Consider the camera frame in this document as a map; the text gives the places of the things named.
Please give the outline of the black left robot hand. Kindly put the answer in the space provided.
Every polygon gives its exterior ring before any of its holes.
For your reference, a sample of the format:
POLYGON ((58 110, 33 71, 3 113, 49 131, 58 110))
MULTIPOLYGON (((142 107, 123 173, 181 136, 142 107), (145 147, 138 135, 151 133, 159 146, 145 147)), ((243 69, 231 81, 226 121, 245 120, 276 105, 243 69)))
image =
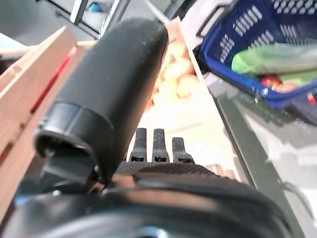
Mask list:
POLYGON ((173 162, 147 162, 138 124, 167 45, 142 18, 85 54, 61 28, 1 76, 1 237, 292 237, 276 204, 195 164, 181 138, 173 162))

